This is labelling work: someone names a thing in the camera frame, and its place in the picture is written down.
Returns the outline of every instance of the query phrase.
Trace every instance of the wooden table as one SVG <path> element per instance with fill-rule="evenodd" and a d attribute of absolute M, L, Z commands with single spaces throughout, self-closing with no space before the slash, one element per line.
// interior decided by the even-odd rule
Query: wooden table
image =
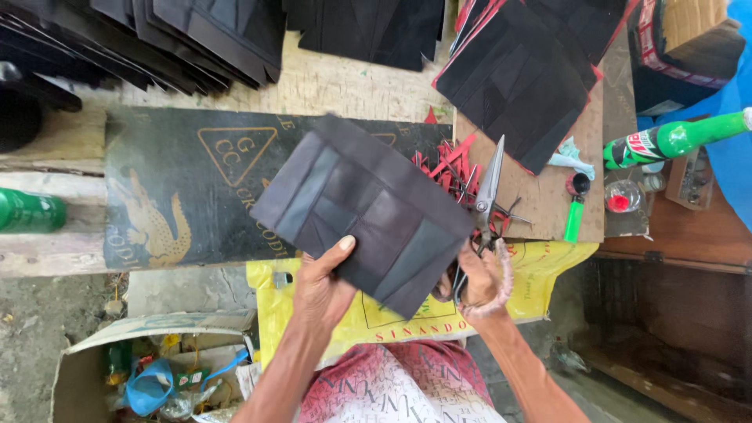
<path fill-rule="evenodd" d="M 446 16 L 455 16 L 448 11 Z M 446 25 L 450 31 L 452 25 Z M 69 204 L 68 223 L 46 235 L 0 235 L 0 278 L 31 275 L 71 275 L 107 272 L 102 249 L 105 243 L 106 186 L 105 111 L 112 104 L 153 107 L 209 108 L 276 114 L 317 115 L 333 111 L 343 117 L 422 122 L 432 106 L 439 123 L 453 121 L 451 104 L 431 88 L 431 81 L 448 60 L 453 32 L 444 34 L 435 63 L 423 72 L 403 71 L 352 59 L 297 48 L 299 36 L 288 32 L 283 50 L 284 70 L 278 84 L 259 91 L 234 84 L 217 97 L 188 97 L 179 93 L 150 90 L 127 84 L 112 91 L 76 86 L 83 100 L 77 114 L 55 113 L 47 119 L 42 134 L 30 145 L 12 154 L 0 154 L 0 186 L 48 193 Z M 584 159 L 596 164 L 596 187 L 586 201 L 580 239 L 600 242 L 603 238 L 601 168 L 600 84 L 591 95 L 587 110 L 573 133 Z M 475 130 L 458 115 L 455 133 L 460 140 Z M 475 142 L 470 158 L 487 163 L 493 143 L 484 135 Z M 514 212 L 534 222 L 531 227 L 513 223 L 507 235 L 528 239 L 561 239 L 569 209 L 564 179 L 570 169 L 548 168 L 536 178 L 512 160 L 505 160 L 499 203 L 509 206 L 523 197 Z"/>

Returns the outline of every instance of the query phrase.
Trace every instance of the green bottle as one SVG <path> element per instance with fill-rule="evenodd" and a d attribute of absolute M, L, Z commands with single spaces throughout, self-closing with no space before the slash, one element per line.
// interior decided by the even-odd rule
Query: green bottle
<path fill-rule="evenodd" d="M 65 216 L 65 203 L 55 196 L 0 188 L 0 233 L 52 232 Z"/>
<path fill-rule="evenodd" d="M 606 169 L 625 169 L 683 156 L 701 145 L 752 131 L 752 108 L 697 122 L 671 122 L 606 144 Z"/>

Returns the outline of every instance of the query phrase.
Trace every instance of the mountain dew bottle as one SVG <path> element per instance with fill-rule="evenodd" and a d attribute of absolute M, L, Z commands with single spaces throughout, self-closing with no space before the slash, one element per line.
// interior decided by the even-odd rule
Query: mountain dew bottle
<path fill-rule="evenodd" d="M 606 169 L 625 169 L 683 156 L 701 145 L 752 131 L 752 108 L 697 122 L 671 122 L 606 144 Z"/>

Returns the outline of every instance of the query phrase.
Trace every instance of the forearm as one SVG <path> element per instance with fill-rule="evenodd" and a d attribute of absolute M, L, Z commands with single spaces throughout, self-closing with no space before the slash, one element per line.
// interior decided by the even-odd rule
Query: forearm
<path fill-rule="evenodd" d="M 292 421 L 331 335 L 330 330 L 310 327 L 293 316 L 274 358 L 231 423 Z"/>
<path fill-rule="evenodd" d="M 588 421 L 532 353 L 505 310 L 469 323 L 499 363 L 523 410 L 525 421 Z"/>

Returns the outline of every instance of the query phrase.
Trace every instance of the fingernail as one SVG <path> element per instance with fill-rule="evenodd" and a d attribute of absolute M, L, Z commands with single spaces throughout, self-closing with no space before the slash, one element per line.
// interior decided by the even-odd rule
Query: fingernail
<path fill-rule="evenodd" d="M 353 244 L 355 244 L 355 237 L 352 235 L 345 236 L 343 239 L 339 240 L 339 248 L 343 250 L 349 250 Z"/>

